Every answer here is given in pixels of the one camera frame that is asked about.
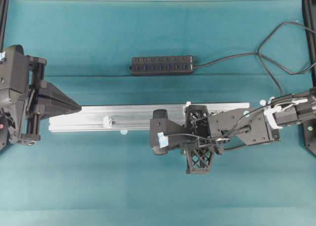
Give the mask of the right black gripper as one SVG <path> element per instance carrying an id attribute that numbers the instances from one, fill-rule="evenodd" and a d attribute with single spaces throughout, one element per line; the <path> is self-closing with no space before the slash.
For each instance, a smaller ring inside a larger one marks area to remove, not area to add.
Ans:
<path id="1" fill-rule="evenodd" d="M 226 132 L 231 128 L 222 113 L 209 113 L 205 105 L 189 105 L 185 108 L 186 122 L 191 140 L 184 144 L 187 158 L 187 174 L 210 172 L 214 155 L 230 151 L 225 144 L 230 141 Z"/>

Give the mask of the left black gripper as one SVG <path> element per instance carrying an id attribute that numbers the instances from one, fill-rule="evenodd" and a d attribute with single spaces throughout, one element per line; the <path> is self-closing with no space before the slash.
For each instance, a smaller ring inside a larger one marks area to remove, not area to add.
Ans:
<path id="1" fill-rule="evenodd" d="M 81 106 L 60 91 L 52 83 L 44 81 L 44 71 L 47 61 L 39 57 L 27 55 L 29 59 L 28 69 L 32 73 L 31 83 L 28 89 L 25 117 L 27 120 L 26 133 L 21 134 L 20 144 L 33 145 L 40 140 L 40 119 L 48 119 L 60 115 L 68 115 L 81 111 Z M 40 98 L 50 101 L 53 105 L 39 105 L 35 107 Z"/>

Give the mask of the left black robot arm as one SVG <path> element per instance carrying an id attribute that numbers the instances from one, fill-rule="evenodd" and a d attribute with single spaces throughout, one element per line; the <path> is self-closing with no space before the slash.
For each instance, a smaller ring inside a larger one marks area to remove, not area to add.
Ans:
<path id="1" fill-rule="evenodd" d="M 21 45 L 0 54 L 0 148 L 40 141 L 41 120 L 73 114 L 81 106 L 44 80 L 47 61 L 24 54 Z"/>

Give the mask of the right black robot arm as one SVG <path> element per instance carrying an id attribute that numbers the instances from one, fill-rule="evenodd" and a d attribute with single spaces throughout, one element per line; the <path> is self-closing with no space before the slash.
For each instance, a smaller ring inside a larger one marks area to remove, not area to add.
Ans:
<path id="1" fill-rule="evenodd" d="M 279 141 L 280 129 L 315 119 L 316 90 L 272 97 L 259 108 L 210 113 L 205 105 L 189 105 L 185 113 L 192 137 L 184 144 L 186 173 L 207 174 L 214 155 Z"/>

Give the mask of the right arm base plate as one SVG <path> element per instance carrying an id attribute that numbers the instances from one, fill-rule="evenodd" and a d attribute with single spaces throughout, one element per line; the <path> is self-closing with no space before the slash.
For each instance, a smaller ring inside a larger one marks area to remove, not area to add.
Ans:
<path id="1" fill-rule="evenodd" d="M 316 155 L 316 120 L 311 119 L 303 122 L 304 142 L 306 149 Z"/>

